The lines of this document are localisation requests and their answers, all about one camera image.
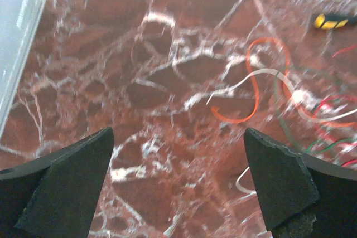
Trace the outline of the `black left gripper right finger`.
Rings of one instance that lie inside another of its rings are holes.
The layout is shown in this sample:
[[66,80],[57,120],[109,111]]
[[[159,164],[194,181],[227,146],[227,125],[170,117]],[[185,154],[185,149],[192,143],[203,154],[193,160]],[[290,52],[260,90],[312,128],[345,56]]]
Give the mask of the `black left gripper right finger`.
[[273,237],[356,237],[356,171],[248,128],[244,147]]

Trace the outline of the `yellow black screwdriver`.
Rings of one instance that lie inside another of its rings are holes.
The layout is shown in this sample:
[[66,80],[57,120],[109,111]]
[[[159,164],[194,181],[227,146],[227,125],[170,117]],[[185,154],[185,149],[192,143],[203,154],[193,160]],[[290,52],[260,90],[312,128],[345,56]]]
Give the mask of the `yellow black screwdriver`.
[[322,30],[333,30],[344,26],[356,25],[356,16],[344,14],[318,14],[313,20],[313,26]]

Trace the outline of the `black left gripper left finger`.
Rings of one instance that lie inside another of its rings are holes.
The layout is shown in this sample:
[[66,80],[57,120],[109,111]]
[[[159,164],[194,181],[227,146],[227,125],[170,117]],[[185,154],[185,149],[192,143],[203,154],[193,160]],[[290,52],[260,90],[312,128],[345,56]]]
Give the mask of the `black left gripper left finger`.
[[1,237],[87,237],[114,148],[110,127],[1,171]]

